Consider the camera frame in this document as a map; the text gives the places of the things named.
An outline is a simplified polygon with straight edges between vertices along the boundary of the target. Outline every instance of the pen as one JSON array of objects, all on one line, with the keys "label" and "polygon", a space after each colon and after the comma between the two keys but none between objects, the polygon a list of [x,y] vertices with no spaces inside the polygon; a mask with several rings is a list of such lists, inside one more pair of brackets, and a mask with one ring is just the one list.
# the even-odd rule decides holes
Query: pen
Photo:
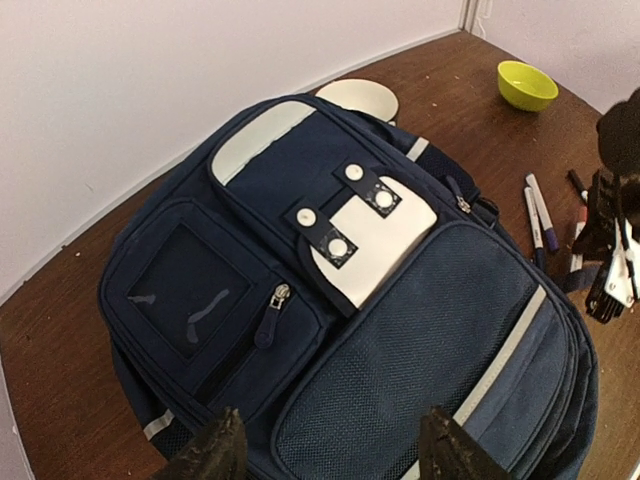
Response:
[{"label": "pen", "polygon": [[560,245],[558,245],[558,237],[556,236],[556,232],[553,230],[553,223],[551,223],[551,217],[549,216],[549,210],[547,210],[547,205],[544,203],[544,198],[542,198],[542,192],[540,191],[540,187],[538,186],[538,181],[533,173],[530,173],[525,177],[527,185],[531,187],[533,190],[533,198],[535,199],[536,210],[538,211],[538,217],[540,217],[540,223],[542,223],[542,228],[544,230],[544,235],[547,237],[547,243],[549,244],[549,250],[552,253],[560,250]]},{"label": "pen", "polygon": [[569,170],[568,177],[569,177],[569,180],[571,180],[571,183],[573,183],[573,186],[578,191],[578,195],[582,197],[582,200],[584,200],[584,203],[587,203],[589,199],[589,192],[587,191],[586,188],[584,188],[584,184],[582,183],[582,180],[580,180],[580,177],[578,176],[578,174],[573,168]]},{"label": "pen", "polygon": [[540,231],[540,219],[538,218],[536,201],[531,187],[525,187],[524,199],[527,202],[527,211],[529,212],[529,221],[531,222],[531,235],[533,236],[533,247],[535,248],[534,263],[540,270],[544,271],[544,244],[542,243],[542,232]]},{"label": "pen", "polygon": [[[577,239],[582,233],[582,229],[584,228],[585,223],[587,223],[587,207],[580,207],[580,213],[578,215],[578,223],[576,224],[576,236]],[[577,270],[582,269],[583,258],[582,255],[571,255],[571,267],[569,268],[570,272],[575,272]]]}]

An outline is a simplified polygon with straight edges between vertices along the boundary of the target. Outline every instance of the navy blue backpack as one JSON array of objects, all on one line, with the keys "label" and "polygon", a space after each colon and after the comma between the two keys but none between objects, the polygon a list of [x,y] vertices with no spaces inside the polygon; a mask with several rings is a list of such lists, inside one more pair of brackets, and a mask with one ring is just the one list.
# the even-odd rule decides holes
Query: navy blue backpack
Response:
[{"label": "navy blue backpack", "polygon": [[597,363],[565,295],[423,138],[308,95],[180,164],[100,285],[115,370],[167,458],[225,407],[258,479],[416,479],[439,405],[515,478],[575,478]]}]

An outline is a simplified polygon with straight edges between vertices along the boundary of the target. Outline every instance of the green bowl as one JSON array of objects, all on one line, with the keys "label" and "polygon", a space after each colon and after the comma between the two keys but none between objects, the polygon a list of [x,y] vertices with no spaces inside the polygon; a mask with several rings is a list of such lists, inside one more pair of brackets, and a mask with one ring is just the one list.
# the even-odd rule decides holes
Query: green bowl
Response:
[{"label": "green bowl", "polygon": [[498,65],[498,88],[507,102],[527,112],[541,112],[558,96],[558,86],[548,75],[512,60]]}]

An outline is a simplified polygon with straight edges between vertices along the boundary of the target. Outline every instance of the mesh pocket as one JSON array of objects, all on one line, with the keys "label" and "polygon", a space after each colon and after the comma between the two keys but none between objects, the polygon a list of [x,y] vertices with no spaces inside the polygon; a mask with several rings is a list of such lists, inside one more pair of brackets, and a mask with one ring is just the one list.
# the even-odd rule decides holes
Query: mesh pocket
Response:
[{"label": "mesh pocket", "polygon": [[466,224],[434,234],[282,414],[275,456],[298,479],[396,479],[419,419],[453,413],[491,363],[535,283]]}]

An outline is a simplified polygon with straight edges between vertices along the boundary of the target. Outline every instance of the wood floor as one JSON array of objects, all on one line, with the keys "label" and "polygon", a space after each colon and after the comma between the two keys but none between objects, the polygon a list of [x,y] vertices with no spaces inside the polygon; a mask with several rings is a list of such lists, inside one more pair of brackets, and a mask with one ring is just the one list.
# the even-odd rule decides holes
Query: wood floor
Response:
[{"label": "wood floor", "polygon": [[[348,76],[393,89],[401,105],[399,125],[467,168],[528,253],[522,188],[525,174],[536,173],[561,239],[561,252],[549,260],[551,273],[560,275],[569,264],[580,205],[565,175],[575,168],[587,180],[598,168],[599,115],[564,89],[540,115],[513,110],[496,87],[496,65],[508,58],[460,33]],[[157,182],[107,215],[0,307],[2,360],[38,480],[143,479],[163,464],[114,376],[96,304],[114,236],[156,187]],[[582,305],[584,294],[574,300]],[[597,436],[582,478],[622,479],[640,457],[640,312],[608,326],[586,322],[601,381]]]}]

